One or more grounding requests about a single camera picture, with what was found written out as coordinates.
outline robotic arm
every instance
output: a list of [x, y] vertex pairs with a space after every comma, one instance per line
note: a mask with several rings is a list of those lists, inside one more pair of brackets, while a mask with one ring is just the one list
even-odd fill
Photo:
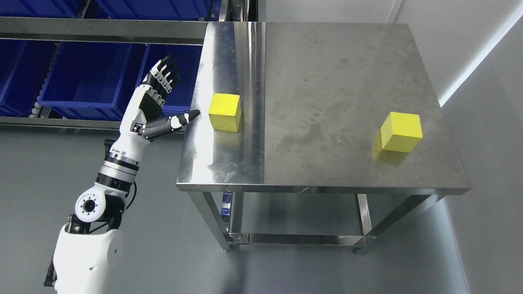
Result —
[[[200, 114], [199, 110], [192, 110], [184, 115], [161, 117], [167, 95], [180, 80], [179, 69], [173, 70], [175, 65], [170, 56], [159, 60], [134, 90], [120, 124], [120, 137], [116, 142], [106, 140], [105, 159], [94, 186], [80, 195], [75, 214], [60, 230], [44, 282], [45, 286], [54, 286], [59, 294], [104, 293], [110, 268], [123, 252], [118, 228], [132, 203], [127, 204], [127, 196], [143, 150], [154, 138], [181, 129]], [[102, 225], [91, 230], [94, 222]], [[106, 225], [107, 232], [93, 234]]]

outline metal table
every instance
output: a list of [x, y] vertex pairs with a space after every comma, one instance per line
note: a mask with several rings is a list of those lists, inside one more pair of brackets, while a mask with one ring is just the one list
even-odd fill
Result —
[[[239, 94], [238, 133], [214, 131], [213, 93]], [[232, 244], [347, 245], [356, 249], [412, 210], [470, 184], [407, 25], [211, 22], [207, 26], [176, 185], [224, 250]], [[390, 111], [419, 114], [424, 138], [410, 154], [382, 151]], [[233, 191], [226, 228], [211, 191]], [[361, 235], [241, 231], [243, 192], [355, 197]], [[370, 222], [366, 194], [410, 195]]]

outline blue plastic crate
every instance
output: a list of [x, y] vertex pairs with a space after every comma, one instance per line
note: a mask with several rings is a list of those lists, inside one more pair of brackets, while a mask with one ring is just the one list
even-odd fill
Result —
[[0, 115], [30, 115], [55, 50], [53, 42], [0, 40]]
[[121, 120], [145, 46], [64, 42], [38, 102], [70, 119]]
[[201, 46], [147, 45], [136, 86], [141, 83], [151, 67], [167, 54], [177, 60], [177, 67], [180, 68], [181, 80], [174, 85], [173, 91], [167, 96], [163, 107], [164, 116], [174, 116], [190, 110], [200, 65], [201, 49]]
[[0, 0], [0, 16], [76, 17], [85, 0]]
[[209, 16], [211, 0], [97, 0], [113, 19], [192, 20]]

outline yellow foam block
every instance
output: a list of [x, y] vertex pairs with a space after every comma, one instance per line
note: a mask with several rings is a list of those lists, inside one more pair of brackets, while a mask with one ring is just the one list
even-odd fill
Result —
[[391, 112], [381, 126], [384, 150], [410, 153], [423, 139], [419, 115]]
[[215, 130], [238, 132], [241, 117], [239, 95], [214, 93], [209, 108], [209, 118]]

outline table leg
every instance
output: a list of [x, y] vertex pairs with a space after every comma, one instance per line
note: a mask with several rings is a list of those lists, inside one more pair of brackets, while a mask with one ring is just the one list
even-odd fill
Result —
[[[438, 195], [410, 195], [400, 205], [398, 205], [391, 213], [389, 213], [382, 221], [372, 228], [365, 236], [377, 237], [386, 229], [398, 221], [407, 221], [412, 217], [430, 208], [443, 196]], [[357, 253], [361, 248], [354, 248], [353, 253]]]
[[234, 192], [232, 195], [230, 233], [242, 232], [243, 192]]
[[227, 244], [229, 234], [227, 233], [225, 224], [218, 212], [211, 193], [187, 192], [187, 194], [189, 194], [189, 197], [194, 202], [196, 209], [200, 212], [211, 233], [216, 238], [216, 241], [218, 241], [218, 244], [220, 244], [223, 250], [231, 250], [231, 247]]
[[360, 224], [360, 232], [362, 236], [367, 235], [372, 230], [372, 223], [370, 222], [369, 203], [367, 202], [367, 194], [356, 194], [356, 206], [358, 208], [358, 221]]

